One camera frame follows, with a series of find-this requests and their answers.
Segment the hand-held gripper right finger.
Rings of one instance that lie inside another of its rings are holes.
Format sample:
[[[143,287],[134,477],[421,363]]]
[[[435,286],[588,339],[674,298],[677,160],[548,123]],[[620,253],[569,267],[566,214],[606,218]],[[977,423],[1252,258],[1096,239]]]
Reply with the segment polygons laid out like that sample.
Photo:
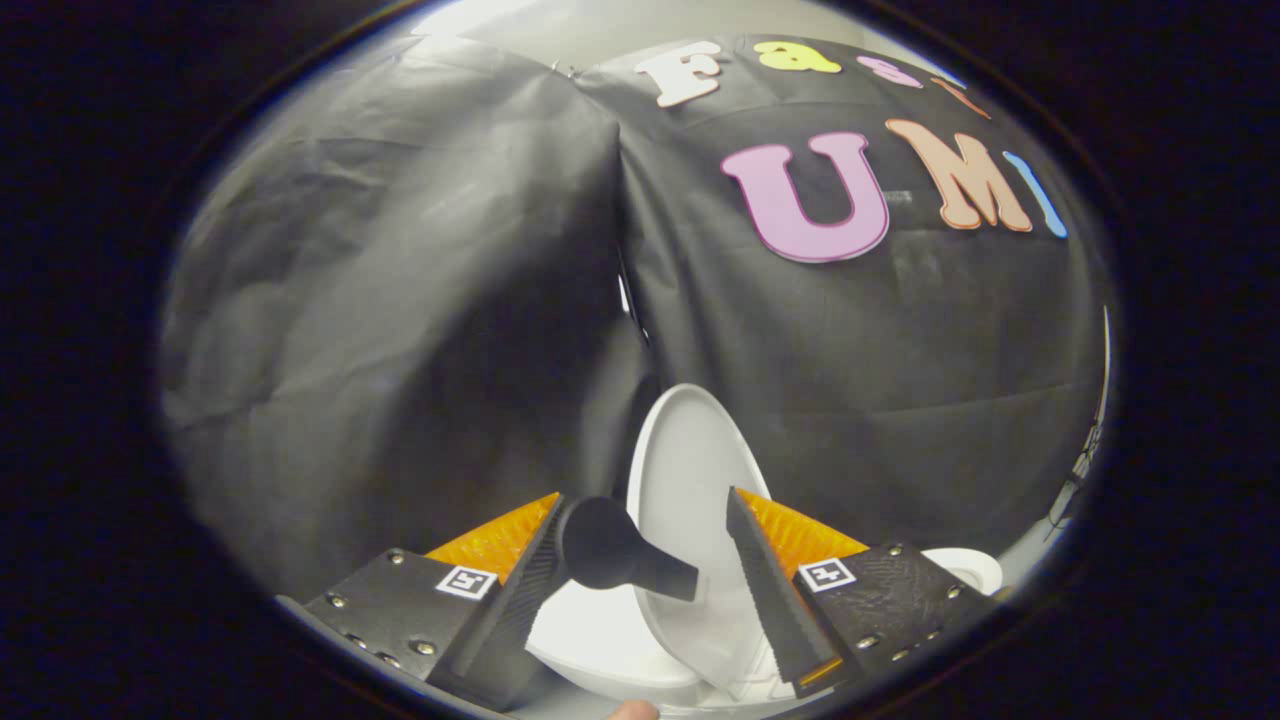
[[[882,682],[991,611],[988,594],[910,544],[864,544],[744,488],[728,492],[726,528],[800,698]]]

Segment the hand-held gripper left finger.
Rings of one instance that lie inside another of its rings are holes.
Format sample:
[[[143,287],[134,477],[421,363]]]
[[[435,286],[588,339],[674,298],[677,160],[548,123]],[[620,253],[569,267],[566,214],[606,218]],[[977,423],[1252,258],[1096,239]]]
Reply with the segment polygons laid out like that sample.
[[[564,584],[556,533],[567,500],[550,493],[429,553],[385,550],[288,619],[361,673],[421,705],[498,714],[541,671],[526,643]]]

